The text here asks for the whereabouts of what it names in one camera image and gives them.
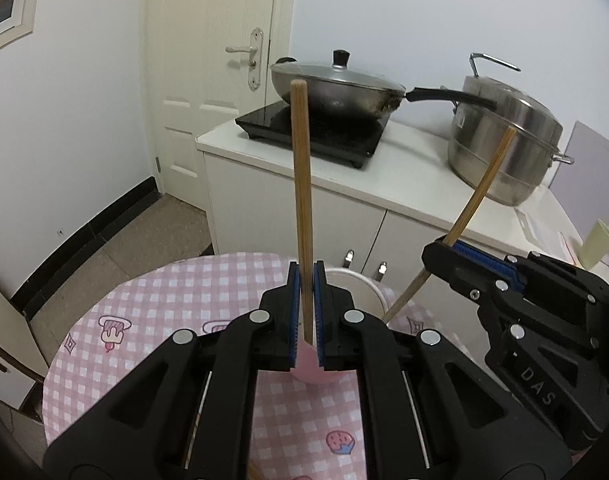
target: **white door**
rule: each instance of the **white door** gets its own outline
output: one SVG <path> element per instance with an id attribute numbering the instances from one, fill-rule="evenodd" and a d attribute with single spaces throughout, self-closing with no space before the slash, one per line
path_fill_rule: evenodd
<path id="1" fill-rule="evenodd" d="M 206 208 L 195 138 L 265 105 L 274 0 L 147 0 L 147 102 L 164 190 Z M 250 52 L 227 52 L 244 50 Z"/>

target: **paper cup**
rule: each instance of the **paper cup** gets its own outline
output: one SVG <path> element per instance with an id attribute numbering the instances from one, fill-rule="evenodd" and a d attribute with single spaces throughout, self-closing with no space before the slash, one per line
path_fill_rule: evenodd
<path id="1" fill-rule="evenodd" d="M 593 269 L 609 251 L 609 227 L 598 219 L 587 239 L 577 252 L 580 263 L 586 270 Z"/>

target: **pot lid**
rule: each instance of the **pot lid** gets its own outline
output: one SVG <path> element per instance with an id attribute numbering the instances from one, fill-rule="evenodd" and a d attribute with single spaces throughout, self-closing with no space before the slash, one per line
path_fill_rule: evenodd
<path id="1" fill-rule="evenodd" d="M 291 60 L 271 65 L 271 72 L 285 75 L 299 75 L 321 81 L 358 86 L 360 88 L 395 92 L 396 94 L 404 94 L 406 92 L 404 86 L 383 77 L 349 70 L 347 68 L 349 56 L 350 54 L 346 50 L 334 50 L 332 66 L 300 63 L 296 60 Z"/>
<path id="2" fill-rule="evenodd" d="M 558 145 L 562 125 L 546 106 L 530 95 L 491 77 L 467 76 L 462 89 L 493 99 L 497 102 L 497 115 L 549 145 Z"/>

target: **round table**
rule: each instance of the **round table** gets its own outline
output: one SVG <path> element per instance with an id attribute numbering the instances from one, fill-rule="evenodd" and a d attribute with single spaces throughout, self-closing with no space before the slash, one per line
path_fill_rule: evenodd
<path id="1" fill-rule="evenodd" d="M 262 293 L 286 283 L 289 260 L 236 253 L 175 262 L 118 285 L 67 334 L 44 381 L 43 419 L 50 443 L 175 330 L 222 330 L 255 309 Z M 396 294 L 377 284 L 389 305 Z M 441 330 L 430 312 L 409 303 L 392 328 Z M 355 373 L 337 383 L 297 381 L 289 373 L 258 375 L 251 460 L 266 479 L 366 480 Z"/>

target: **white bowl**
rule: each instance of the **white bowl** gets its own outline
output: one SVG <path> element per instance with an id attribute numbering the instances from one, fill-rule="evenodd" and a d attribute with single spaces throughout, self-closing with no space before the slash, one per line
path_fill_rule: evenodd
<path id="1" fill-rule="evenodd" d="M 346 288 L 351 293 L 355 308 L 382 319 L 389 306 L 374 282 L 354 270 L 343 267 L 331 267 L 325 269 L 325 273 L 329 285 Z"/>

